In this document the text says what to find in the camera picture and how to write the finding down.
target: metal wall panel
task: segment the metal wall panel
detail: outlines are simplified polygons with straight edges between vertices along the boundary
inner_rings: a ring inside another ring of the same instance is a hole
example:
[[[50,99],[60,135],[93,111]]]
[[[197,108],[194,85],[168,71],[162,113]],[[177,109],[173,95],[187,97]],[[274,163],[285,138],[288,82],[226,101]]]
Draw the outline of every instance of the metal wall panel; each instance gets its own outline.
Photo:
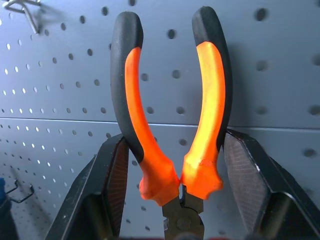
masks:
[[[17,198],[28,194],[28,184],[35,189],[26,203],[12,206],[21,239],[43,239],[76,175],[107,136],[119,133],[111,102],[109,44],[122,11],[141,18],[142,101],[145,109],[153,108],[147,119],[178,173],[201,111],[191,18],[199,7],[211,6],[232,64],[230,125],[257,138],[320,207],[318,1],[41,2],[41,8],[31,8],[42,26],[39,35],[32,34],[25,16],[0,8],[0,176],[7,190],[14,179],[22,183],[23,191],[12,193]],[[173,39],[168,38],[171,29]],[[187,144],[180,145],[180,139]],[[205,203],[205,236],[239,238],[245,230],[223,154],[218,164],[225,187]],[[141,199],[140,179],[140,168],[130,164],[121,235],[163,236],[161,209]]]

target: orange pliers handle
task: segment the orange pliers handle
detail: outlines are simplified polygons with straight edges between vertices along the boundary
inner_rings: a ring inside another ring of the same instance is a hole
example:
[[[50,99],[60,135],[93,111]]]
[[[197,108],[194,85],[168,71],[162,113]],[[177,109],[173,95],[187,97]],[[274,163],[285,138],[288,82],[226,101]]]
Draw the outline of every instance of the orange pliers handle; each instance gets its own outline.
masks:
[[[187,192],[207,199],[223,186],[217,158],[232,103],[232,76],[225,37],[215,11],[200,8],[192,28],[202,75],[202,109],[198,130],[184,158],[181,183]],[[140,193],[163,206],[179,195],[173,162],[159,148],[144,114],[139,89],[143,29],[138,15],[118,15],[111,44],[111,95],[120,130],[136,157],[143,178]]]

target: black rubber grip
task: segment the black rubber grip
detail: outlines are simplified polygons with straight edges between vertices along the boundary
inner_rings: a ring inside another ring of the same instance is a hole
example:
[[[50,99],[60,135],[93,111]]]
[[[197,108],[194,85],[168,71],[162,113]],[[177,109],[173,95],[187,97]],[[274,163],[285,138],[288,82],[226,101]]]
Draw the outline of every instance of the black rubber grip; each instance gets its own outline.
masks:
[[[232,108],[233,84],[228,47],[219,18],[211,7],[203,6],[194,13],[192,17],[192,29],[195,45],[198,46],[203,42],[213,43],[219,50],[222,59],[225,80],[225,105],[222,124],[216,140],[216,147],[219,150],[225,141],[226,129]]]
[[[137,14],[120,13],[114,24],[111,43],[111,97],[119,128],[137,161],[144,158],[144,150],[131,122],[125,87],[125,64],[129,53],[142,48],[144,32]]]

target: pliers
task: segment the pliers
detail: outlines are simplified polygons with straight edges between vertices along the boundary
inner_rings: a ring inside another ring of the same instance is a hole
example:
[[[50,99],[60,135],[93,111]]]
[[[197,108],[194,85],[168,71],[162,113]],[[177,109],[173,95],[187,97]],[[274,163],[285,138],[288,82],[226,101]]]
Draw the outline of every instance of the pliers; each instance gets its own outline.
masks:
[[[143,28],[137,14],[120,13],[111,43],[111,96],[119,128],[139,163],[143,199],[162,207],[165,239],[189,232],[204,237],[199,216],[203,200],[223,187],[217,170],[232,105],[232,73],[224,33],[216,12],[201,7],[192,29],[202,76],[202,108],[198,129],[184,156],[179,179],[173,162],[159,148],[140,97],[139,60]],[[182,199],[179,186],[182,184]]]

